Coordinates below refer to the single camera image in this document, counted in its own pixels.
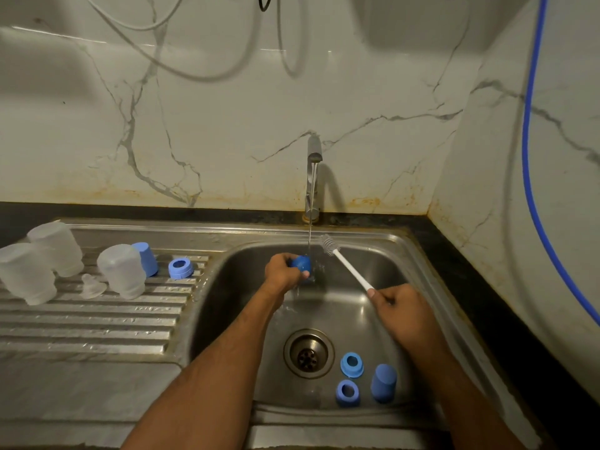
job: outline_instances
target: person's right arm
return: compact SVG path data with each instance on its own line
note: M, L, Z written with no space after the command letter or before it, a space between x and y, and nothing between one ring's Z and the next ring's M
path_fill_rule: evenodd
M425 298L412 286L367 294L392 337L409 353L437 397L458 450L524 450L454 358Z

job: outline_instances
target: metal surface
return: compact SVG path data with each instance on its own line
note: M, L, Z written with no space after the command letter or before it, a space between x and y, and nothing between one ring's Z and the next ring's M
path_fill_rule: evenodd
M287 339L283 359L289 370L299 378L315 379L329 372L335 360L335 350L323 332L298 330Z
M319 136L311 134L308 138L306 196L304 198L304 216L302 217L305 223L316 223L319 220L319 207L315 207L314 199L318 195L317 167L321 161L323 161L321 140Z
M304 254L306 249L306 227L66 222L87 253L143 240L159 254L163 269L173 256L195 256L199 268L188 281L175 282L164 273L149 278L146 294L136 301L105 293L82 302L81 284L71 278L60 283L59 297L39 307L4 296L0 446L121 446L164 387L236 318L258 289L270 256L281 251ZM537 446L535 431L407 233L315 231L317 236L333 234L348 260L373 286L409 281L422 290L471 379L526 446ZM320 247L314 251L316 281L287 294L267 329L247 445L416 449L439 448L441 442L446 446L449 440L439 406L402 348L379 323L359 284L335 258ZM88 259L86 272L97 275ZM313 332L317 336L324 333L319 339L325 342L325 363L332 363L317 378L298 377L284 357L290 336L306 329L319 331ZM302 350L311 349L315 366L320 367L323 347L302 343L297 348L296 363ZM335 354L346 352L360 354L365 366L365 373L356 379L359 408L335 404L335 386L344 378ZM312 364L308 355L304 353L305 369L306 363ZM369 394L370 378L379 363L398 371L394 402L385 406Z

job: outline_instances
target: countertop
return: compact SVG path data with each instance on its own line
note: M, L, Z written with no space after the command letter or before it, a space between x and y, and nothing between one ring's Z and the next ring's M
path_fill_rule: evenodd
M34 226L61 217L302 224L301 213L296 212L0 203L0 247L23 238ZM319 225L409 228L512 384L513 394L529 409L542 439L560 448L586 448L596 441L600 406L426 216L322 213Z

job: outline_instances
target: chrome faucet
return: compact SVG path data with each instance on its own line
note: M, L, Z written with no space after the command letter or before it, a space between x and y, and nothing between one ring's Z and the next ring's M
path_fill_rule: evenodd
M323 161L321 140L318 135L311 134L308 138L308 161L306 178L306 199L304 204L304 222L315 223L319 220L319 208L315 207L314 200L317 197L317 168Z

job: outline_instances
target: drain strainer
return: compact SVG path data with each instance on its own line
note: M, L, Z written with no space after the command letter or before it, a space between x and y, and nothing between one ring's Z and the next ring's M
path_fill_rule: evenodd
M334 363L334 346L323 332L299 330L287 339L283 358L287 367L300 378L320 378Z

